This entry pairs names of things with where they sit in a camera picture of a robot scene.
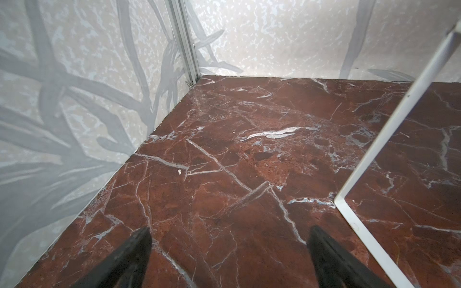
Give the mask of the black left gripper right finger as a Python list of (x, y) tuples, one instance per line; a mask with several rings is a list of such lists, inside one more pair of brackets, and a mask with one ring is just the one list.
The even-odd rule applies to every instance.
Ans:
[(390, 287), (319, 226), (310, 228), (307, 247), (321, 288)]

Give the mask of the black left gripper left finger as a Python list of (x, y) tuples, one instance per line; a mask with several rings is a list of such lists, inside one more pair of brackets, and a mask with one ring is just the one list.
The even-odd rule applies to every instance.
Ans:
[(74, 288), (140, 288), (152, 249), (150, 229), (138, 229), (121, 246), (73, 284)]

